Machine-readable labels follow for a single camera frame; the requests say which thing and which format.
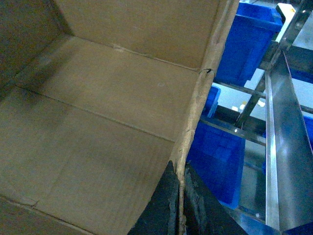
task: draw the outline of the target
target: floor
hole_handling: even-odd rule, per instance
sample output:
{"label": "floor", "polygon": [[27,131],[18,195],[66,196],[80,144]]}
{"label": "floor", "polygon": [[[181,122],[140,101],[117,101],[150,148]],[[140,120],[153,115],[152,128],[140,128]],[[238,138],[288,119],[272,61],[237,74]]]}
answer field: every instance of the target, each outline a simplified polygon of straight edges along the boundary
{"label": "floor", "polygon": [[[245,2],[255,2],[255,0],[245,0]],[[259,0],[255,2],[257,5],[267,6],[275,8],[278,1],[274,0]],[[294,46],[303,47],[307,49],[313,49],[313,15],[309,17],[308,21],[305,23],[303,29],[298,35],[294,42]],[[263,70],[257,69],[252,77],[251,81],[247,81],[245,87],[250,89],[255,89],[261,76],[263,75]],[[313,108],[313,84],[309,84],[303,81],[292,79],[294,84],[294,89],[298,97],[299,103],[308,107]],[[221,88],[221,95],[219,98],[219,105],[227,107],[229,109],[238,109],[242,112],[243,105],[246,104],[251,97],[249,94],[243,92],[223,87],[218,84],[213,84],[214,86]],[[264,99],[260,99],[260,103],[256,105],[251,113],[251,116],[265,120],[266,119],[266,108],[263,106]],[[241,197],[240,206],[250,210],[250,213],[254,213],[256,217],[263,217],[265,215],[265,190],[266,190],[266,178],[265,175],[260,171],[262,163],[265,160],[265,150],[266,148],[255,144],[250,141],[246,141],[245,150],[245,166],[243,169],[242,186],[241,186]]]}

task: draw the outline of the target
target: cardboard box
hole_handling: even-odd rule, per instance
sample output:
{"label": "cardboard box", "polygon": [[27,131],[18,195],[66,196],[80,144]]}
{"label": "cardboard box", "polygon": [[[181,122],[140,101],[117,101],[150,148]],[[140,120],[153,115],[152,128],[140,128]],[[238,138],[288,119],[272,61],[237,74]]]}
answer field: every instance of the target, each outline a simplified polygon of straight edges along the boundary
{"label": "cardboard box", "polygon": [[0,234],[127,234],[169,159],[183,181],[238,3],[2,5]]}

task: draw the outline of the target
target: cardboard box flap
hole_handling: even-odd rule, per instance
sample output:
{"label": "cardboard box flap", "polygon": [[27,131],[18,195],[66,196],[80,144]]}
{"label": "cardboard box flap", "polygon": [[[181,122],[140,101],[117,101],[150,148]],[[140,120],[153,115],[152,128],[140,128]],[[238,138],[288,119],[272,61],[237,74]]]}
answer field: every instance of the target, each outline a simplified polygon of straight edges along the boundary
{"label": "cardboard box flap", "polygon": [[77,37],[62,38],[51,48],[23,73],[21,87],[176,139],[195,71]]}
{"label": "cardboard box flap", "polygon": [[200,68],[219,1],[54,0],[75,36]]}

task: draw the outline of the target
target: blue plastic crate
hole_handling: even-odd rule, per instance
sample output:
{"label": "blue plastic crate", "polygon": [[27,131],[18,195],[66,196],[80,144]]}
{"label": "blue plastic crate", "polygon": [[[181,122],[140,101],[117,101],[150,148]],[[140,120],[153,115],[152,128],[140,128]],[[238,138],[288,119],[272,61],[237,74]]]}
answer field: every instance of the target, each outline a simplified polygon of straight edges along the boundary
{"label": "blue plastic crate", "polygon": [[307,128],[310,144],[311,144],[311,147],[313,148],[313,118],[307,117],[307,116],[303,116],[303,118],[304,118],[304,122]]}
{"label": "blue plastic crate", "polygon": [[187,161],[204,183],[229,208],[239,203],[246,141],[198,123]]}
{"label": "blue plastic crate", "polygon": [[313,222],[284,232],[286,235],[313,235]]}
{"label": "blue plastic crate", "polygon": [[239,3],[215,81],[244,86],[282,26],[275,9]]}
{"label": "blue plastic crate", "polygon": [[215,86],[211,86],[209,94],[207,96],[205,106],[202,112],[202,115],[212,118],[215,114],[218,99],[220,97],[221,89]]}
{"label": "blue plastic crate", "polygon": [[291,77],[304,82],[313,83],[313,74],[299,70],[290,69]]}

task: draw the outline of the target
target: metal rack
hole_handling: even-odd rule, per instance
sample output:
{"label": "metal rack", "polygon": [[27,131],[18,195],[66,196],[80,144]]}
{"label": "metal rack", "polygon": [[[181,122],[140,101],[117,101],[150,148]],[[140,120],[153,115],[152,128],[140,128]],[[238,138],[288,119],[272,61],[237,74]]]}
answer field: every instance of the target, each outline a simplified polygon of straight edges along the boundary
{"label": "metal rack", "polygon": [[[200,119],[266,146],[265,224],[273,234],[313,222],[313,153],[302,115],[313,114],[313,109],[299,104],[290,74],[290,68],[313,73],[313,51],[292,46],[312,10],[313,1],[302,0],[281,42],[271,42],[259,65],[265,73],[255,90],[218,83],[251,94],[242,113],[219,106],[214,118]],[[260,98],[266,99],[266,121],[250,116]],[[247,211],[230,214],[242,218]],[[242,219],[237,222],[247,227]]]}

